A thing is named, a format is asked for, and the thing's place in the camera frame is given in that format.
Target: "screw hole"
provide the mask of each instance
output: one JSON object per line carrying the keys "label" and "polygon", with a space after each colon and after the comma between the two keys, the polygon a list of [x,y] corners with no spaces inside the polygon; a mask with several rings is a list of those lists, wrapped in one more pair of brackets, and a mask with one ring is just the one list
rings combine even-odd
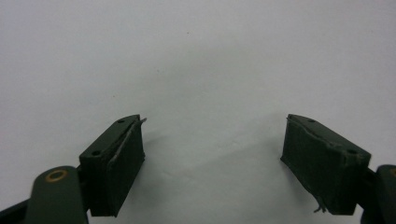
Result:
{"label": "screw hole", "polygon": [[348,149],[348,150],[347,150],[347,152],[348,152],[348,153],[350,153],[350,154],[352,154],[352,155],[356,155],[356,154],[358,154],[358,152],[357,152],[357,151],[355,151],[355,150],[352,150],[352,149]]}
{"label": "screw hole", "polygon": [[92,152],[93,156],[99,156],[100,155],[100,151],[96,150]]}

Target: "dark green plastic part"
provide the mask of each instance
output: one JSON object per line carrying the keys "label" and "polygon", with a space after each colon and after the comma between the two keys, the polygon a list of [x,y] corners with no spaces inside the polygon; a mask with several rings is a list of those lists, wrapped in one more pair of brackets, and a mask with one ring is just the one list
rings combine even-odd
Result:
{"label": "dark green plastic part", "polygon": [[370,158],[370,153],[319,122],[288,116],[281,160],[323,211],[327,209],[334,215],[354,213],[359,182]]}
{"label": "dark green plastic part", "polygon": [[76,168],[56,167],[35,179],[24,223],[88,223]]}
{"label": "dark green plastic part", "polygon": [[375,194],[386,223],[396,223],[396,166],[382,165],[376,170]]}
{"label": "dark green plastic part", "polygon": [[116,217],[145,159],[139,115],[114,122],[80,156],[93,217]]}

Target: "black plastic arm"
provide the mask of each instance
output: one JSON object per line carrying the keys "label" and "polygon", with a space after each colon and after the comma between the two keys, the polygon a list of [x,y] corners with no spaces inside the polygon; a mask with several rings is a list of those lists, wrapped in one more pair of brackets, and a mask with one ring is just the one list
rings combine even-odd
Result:
{"label": "black plastic arm", "polygon": [[318,201],[319,210],[352,215],[358,203],[361,223],[396,223],[396,169],[368,168],[371,154],[319,122],[288,116],[281,160]]}
{"label": "black plastic arm", "polygon": [[145,159],[141,125],[133,115],[115,121],[80,156],[80,166],[50,169],[35,180],[29,200],[0,212],[0,223],[88,223],[116,216]]}

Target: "metal rivet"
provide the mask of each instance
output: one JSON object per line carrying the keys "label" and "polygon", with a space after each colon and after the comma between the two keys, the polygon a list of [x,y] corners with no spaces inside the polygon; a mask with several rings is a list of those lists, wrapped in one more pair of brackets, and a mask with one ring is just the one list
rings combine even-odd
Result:
{"label": "metal rivet", "polygon": [[46,181],[49,183],[57,182],[67,176],[66,170],[55,170],[46,176]]}
{"label": "metal rivet", "polygon": [[396,168],[390,169],[390,173],[396,177]]}

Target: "white background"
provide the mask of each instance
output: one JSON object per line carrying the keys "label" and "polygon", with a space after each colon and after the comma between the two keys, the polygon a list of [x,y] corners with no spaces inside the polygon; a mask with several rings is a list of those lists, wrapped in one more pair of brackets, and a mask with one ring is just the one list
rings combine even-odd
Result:
{"label": "white background", "polygon": [[147,154],[117,218],[359,223],[279,161],[289,113],[396,163],[396,2],[1,1],[0,210],[141,114]]}

